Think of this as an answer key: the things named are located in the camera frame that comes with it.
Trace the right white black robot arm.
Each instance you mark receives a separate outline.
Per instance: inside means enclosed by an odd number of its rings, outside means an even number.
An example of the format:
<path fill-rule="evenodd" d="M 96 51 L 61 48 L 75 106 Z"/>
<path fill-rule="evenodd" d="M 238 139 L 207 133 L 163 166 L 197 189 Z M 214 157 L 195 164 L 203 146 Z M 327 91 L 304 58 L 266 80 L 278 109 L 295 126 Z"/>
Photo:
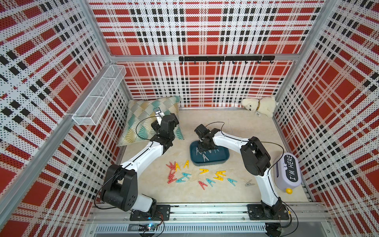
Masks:
<path fill-rule="evenodd" d="M 200 124 L 194 132 L 199 138 L 198 149 L 200 151 L 215 150 L 217 146 L 221 146 L 242 156 L 244 167 L 255 176 L 261 193 L 262 207 L 259 210 L 263 211 L 267 219 L 277 216 L 283 205 L 272 183 L 271 157 L 263 143 L 257 137 L 239 138 L 223 133 L 217 128 L 210 130 L 203 124 Z"/>

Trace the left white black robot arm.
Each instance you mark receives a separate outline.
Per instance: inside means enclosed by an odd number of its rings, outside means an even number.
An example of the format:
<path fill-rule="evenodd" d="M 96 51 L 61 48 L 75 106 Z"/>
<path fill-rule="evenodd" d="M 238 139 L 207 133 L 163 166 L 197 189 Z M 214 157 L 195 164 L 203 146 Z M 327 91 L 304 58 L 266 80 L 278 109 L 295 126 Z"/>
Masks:
<path fill-rule="evenodd" d="M 122 211 L 139 211 L 147 219 L 153 219 L 157 212 L 157 201 L 139 194 L 138 178 L 161 157 L 175 139 L 174 128 L 179 121 L 174 113 L 156 115 L 157 120 L 151 126 L 156 132 L 148 145 L 137 155 L 121 165 L 111 165 L 106 172 L 100 191 L 100 200 Z"/>

